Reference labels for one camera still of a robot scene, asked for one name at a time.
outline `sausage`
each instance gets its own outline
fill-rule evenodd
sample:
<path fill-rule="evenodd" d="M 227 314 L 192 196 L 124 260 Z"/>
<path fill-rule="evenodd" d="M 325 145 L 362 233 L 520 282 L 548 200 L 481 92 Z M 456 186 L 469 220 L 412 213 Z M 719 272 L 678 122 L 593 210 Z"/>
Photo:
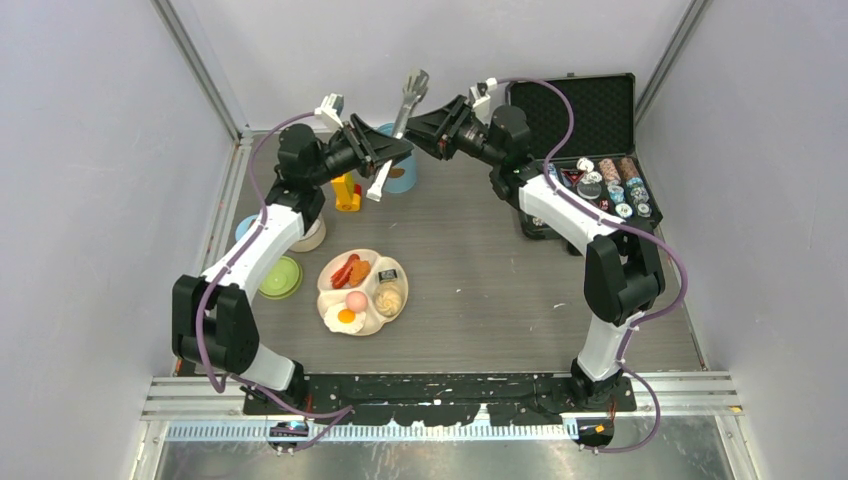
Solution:
<path fill-rule="evenodd" d="M 347 284 L 350 280 L 350 272 L 353 271 L 353 263 L 357 260 L 359 260 L 359 255 L 355 253 L 347 257 L 347 262 L 330 278 L 333 288 L 342 288 Z"/>

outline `white bracket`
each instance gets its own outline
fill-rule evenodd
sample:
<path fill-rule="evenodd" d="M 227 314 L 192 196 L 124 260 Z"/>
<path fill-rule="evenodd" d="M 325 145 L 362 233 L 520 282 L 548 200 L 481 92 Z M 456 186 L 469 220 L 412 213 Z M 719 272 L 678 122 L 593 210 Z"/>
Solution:
<path fill-rule="evenodd" d="M 485 82 L 472 85 L 471 88 L 468 89 L 469 96 L 471 98 L 471 108 L 480 120 L 487 119 L 489 117 L 492 100 L 492 96 L 489 95 L 489 93 L 494 92 L 497 89 L 498 80 L 496 78 L 487 78 Z"/>
<path fill-rule="evenodd" d="M 383 185 L 386 184 L 386 179 L 389 178 L 389 171 L 392 169 L 392 162 L 386 162 L 380 167 L 380 170 L 377 171 L 377 176 L 374 178 L 374 183 L 368 187 L 368 191 L 365 192 L 365 196 L 375 202 L 379 202 L 383 199 Z"/>
<path fill-rule="evenodd" d="M 337 93 L 331 93 L 324 97 L 321 106 L 315 109 L 315 116 L 327 127 L 330 132 L 342 128 L 342 121 L 339 115 L 342 114 L 344 108 L 344 96 Z"/>

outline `fried egg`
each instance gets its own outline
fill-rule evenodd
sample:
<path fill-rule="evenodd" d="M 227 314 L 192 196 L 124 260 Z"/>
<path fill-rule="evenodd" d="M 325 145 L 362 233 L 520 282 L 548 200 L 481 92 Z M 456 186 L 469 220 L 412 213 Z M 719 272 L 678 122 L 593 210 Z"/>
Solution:
<path fill-rule="evenodd" d="M 365 326 L 365 312 L 356 313 L 345 302 L 337 303 L 324 314 L 324 325 L 331 332 L 354 334 Z"/>

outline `blue-white ruler strip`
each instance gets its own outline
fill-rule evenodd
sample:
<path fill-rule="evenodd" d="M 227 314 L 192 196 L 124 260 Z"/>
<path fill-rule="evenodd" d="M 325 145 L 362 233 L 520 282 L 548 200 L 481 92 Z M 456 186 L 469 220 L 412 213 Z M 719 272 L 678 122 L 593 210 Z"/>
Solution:
<path fill-rule="evenodd" d="M 174 421 L 166 436 L 173 442 L 300 442 L 313 438 L 325 427 L 309 422 L 307 437 L 272 437 L 274 420 Z M 468 425 L 425 427 L 420 424 L 403 427 L 394 422 L 383 426 L 337 425 L 321 442 L 455 442 L 485 440 L 576 440 L 577 420 L 563 419 L 562 425 L 511 425 L 493 427 L 488 419 Z"/>

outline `blue container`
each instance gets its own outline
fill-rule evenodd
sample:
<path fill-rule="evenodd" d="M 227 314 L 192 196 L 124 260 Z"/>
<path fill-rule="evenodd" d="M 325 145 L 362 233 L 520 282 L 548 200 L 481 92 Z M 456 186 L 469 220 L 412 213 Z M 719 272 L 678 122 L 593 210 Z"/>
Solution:
<path fill-rule="evenodd" d="M 391 135 L 394 126 L 394 123 L 387 123 L 378 128 L 377 131 L 384 135 Z M 389 178 L 386 179 L 383 190 L 389 193 L 403 193 L 412 188 L 417 180 L 415 151 L 413 151 L 408 157 L 392 164 L 392 169 L 389 170 Z"/>
<path fill-rule="evenodd" d="M 259 218 L 259 215 L 251 215 L 239 222 L 238 226 L 236 227 L 235 233 L 236 242 L 241 240 L 241 237 L 243 237 L 244 234 L 247 233 L 247 231 L 250 229 L 250 226 L 253 225 L 253 221 L 257 218 Z"/>

